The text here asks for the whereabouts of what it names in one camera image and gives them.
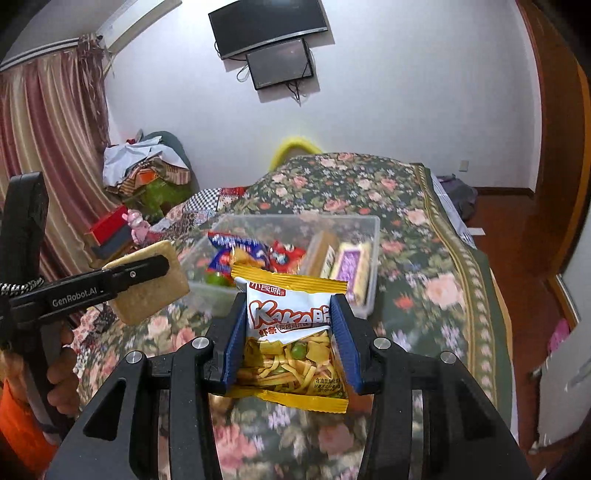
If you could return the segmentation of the left hand holding gripper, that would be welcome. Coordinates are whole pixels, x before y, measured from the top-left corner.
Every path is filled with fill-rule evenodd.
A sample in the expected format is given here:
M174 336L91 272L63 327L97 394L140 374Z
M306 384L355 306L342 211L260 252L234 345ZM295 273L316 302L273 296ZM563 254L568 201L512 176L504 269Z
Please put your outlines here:
M70 328L63 324L60 330L61 352L57 359L49 366L46 378L52 385L47 395L49 404L55 407L61 414L74 418L78 415L80 398L77 393L78 377L73 369L77 356L69 348L74 335ZM1 407L1 421L6 423L14 417L23 416L29 408L27 400L27 387L24 380L25 362L16 353L2 351L1 366L5 371L5 380L8 385L10 397L15 408L12 412Z

